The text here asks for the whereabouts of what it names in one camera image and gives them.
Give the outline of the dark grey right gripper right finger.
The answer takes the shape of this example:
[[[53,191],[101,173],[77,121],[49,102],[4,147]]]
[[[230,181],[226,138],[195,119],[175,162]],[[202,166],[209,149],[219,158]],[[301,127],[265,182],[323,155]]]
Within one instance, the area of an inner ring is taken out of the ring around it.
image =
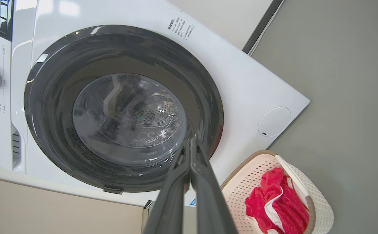
[[[238,234],[205,150],[190,140],[190,180],[196,192],[197,234]]]

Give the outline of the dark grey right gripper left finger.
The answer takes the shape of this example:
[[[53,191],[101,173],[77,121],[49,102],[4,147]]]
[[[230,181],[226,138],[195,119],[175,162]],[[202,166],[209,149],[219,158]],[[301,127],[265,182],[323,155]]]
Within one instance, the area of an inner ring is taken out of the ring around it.
[[[185,140],[172,160],[143,234],[182,234],[184,195],[189,185],[190,140]]]

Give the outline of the cream perforated laundry basket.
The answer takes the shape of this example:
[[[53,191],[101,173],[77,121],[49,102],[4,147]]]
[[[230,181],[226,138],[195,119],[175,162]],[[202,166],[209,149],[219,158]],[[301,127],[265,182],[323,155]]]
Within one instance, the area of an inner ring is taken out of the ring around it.
[[[301,200],[309,208],[310,221],[304,234],[328,234],[334,222],[333,210],[328,201],[302,171],[269,150],[250,155],[221,186],[238,233],[264,234],[257,222],[247,216],[245,200],[260,185],[262,176],[277,167],[283,168],[286,175],[291,177],[292,185],[297,186]]]

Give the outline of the white garment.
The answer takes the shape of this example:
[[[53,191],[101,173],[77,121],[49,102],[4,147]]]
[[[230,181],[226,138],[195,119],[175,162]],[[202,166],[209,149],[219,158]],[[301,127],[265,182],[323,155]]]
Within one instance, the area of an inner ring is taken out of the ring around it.
[[[280,186],[266,192],[264,211],[268,219],[270,220],[267,234],[285,234],[280,215],[273,207],[273,205],[276,204],[276,202],[279,200],[279,198],[281,198],[282,195],[283,189]]]

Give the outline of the red garment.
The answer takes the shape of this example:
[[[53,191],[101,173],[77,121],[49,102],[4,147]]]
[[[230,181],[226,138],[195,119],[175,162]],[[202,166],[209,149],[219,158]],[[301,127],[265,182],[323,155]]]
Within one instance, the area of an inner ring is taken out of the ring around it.
[[[302,200],[304,197],[297,194],[291,177],[282,168],[276,167],[263,174],[260,186],[255,187],[245,200],[246,216],[255,230],[267,234],[270,220],[264,211],[265,195],[279,186],[283,195],[273,207],[280,215],[285,234],[304,234],[309,224],[309,209]]]

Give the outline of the round white filter cover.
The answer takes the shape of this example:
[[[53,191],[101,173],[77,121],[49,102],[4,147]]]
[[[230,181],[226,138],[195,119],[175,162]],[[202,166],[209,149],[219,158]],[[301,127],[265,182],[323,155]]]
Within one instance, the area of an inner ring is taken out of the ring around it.
[[[265,137],[273,137],[287,128],[291,120],[291,111],[286,107],[277,107],[268,111],[260,120],[259,133]]]

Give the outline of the beige cabinet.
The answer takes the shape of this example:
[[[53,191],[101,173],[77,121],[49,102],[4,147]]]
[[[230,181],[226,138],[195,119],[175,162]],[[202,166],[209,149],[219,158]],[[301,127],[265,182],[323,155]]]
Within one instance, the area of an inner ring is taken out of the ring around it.
[[[149,211],[0,181],[0,234],[141,234]]]

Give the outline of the white front-load washing machine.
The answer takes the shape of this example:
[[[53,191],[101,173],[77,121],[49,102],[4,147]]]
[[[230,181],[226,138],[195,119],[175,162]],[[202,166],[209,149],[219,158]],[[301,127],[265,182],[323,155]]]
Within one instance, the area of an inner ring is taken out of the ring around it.
[[[168,0],[14,0],[13,39],[0,37],[0,126],[12,125],[24,139],[26,174],[0,167],[0,180],[98,200],[145,206],[159,190],[113,193],[73,178],[47,158],[30,132],[24,92],[37,60],[70,33],[104,25],[124,25],[163,35],[188,50],[208,71],[224,109],[222,136],[208,157],[218,182],[247,156],[268,148],[258,125],[274,108],[291,111],[290,123],[309,99]]]

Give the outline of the dark round washer door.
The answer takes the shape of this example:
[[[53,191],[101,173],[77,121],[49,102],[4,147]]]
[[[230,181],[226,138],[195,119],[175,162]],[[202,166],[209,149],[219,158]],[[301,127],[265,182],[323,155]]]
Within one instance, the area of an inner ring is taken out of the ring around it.
[[[124,25],[81,29],[33,65],[24,92],[30,132],[58,168],[113,193],[159,190],[196,138],[211,157],[224,109],[205,67],[180,44]]]

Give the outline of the dark baseboard strip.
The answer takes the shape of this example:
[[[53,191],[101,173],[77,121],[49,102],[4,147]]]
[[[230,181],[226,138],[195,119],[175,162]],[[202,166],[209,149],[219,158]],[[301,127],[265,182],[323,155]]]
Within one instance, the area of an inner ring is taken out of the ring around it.
[[[269,28],[272,21],[275,19],[278,11],[281,9],[282,5],[284,4],[285,0],[271,0],[266,12],[261,17],[260,22],[257,24],[254,31],[252,31],[251,36],[246,41],[245,46],[243,47],[242,51],[252,56],[252,54],[257,49],[260,41],[263,38],[263,34]]]

